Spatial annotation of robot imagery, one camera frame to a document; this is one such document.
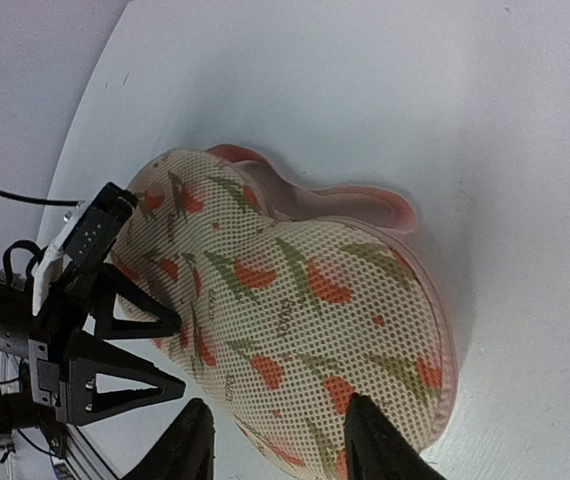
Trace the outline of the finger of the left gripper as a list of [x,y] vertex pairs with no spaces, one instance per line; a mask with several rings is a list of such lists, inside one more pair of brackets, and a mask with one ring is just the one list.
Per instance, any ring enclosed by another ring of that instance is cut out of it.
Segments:
[[185,383],[153,363],[86,332],[65,351],[57,420],[75,426],[183,397]]
[[94,335],[104,340],[156,339],[181,331],[179,314],[161,304],[116,266],[101,265],[89,297]]

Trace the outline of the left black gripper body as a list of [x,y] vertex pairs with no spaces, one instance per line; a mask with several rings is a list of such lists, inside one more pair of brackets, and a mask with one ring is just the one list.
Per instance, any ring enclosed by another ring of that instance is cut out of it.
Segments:
[[[88,203],[64,244],[63,273],[50,287],[37,316],[32,315],[33,276],[24,287],[16,286],[11,255],[4,255],[0,270],[0,351],[27,359],[32,400],[52,409],[56,419],[65,351],[77,332],[96,337],[95,321],[89,313],[91,286],[98,268],[109,264],[106,257],[136,205],[131,192],[113,183],[107,183]],[[31,242],[14,246],[32,252],[37,263],[45,252]]]

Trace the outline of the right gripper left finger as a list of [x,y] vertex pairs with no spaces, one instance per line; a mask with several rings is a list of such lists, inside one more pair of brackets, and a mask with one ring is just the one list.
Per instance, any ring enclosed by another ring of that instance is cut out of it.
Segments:
[[143,480],[212,480],[214,419],[202,399],[190,400],[134,467]]

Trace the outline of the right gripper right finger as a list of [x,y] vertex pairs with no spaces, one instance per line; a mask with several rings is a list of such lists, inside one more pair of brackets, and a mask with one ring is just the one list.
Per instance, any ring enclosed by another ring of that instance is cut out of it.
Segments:
[[445,480],[369,396],[350,397],[344,438],[349,480]]

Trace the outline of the floral mesh laundry bag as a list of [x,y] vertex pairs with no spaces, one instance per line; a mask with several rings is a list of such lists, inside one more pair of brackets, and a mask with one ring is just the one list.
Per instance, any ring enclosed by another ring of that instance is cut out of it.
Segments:
[[234,166],[170,150],[130,181],[138,207],[112,262],[182,318],[157,348],[298,479],[343,479],[350,397],[416,450],[456,396],[453,340],[405,244],[363,222],[273,218]]

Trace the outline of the pink bra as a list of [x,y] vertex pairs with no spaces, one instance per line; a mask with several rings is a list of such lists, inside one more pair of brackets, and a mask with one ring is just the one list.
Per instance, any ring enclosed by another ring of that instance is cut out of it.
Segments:
[[393,191],[359,185],[308,189],[287,181],[268,159],[253,150],[220,144],[208,152],[234,166],[273,218],[303,221],[340,217],[401,236],[417,227],[417,215],[410,202]]

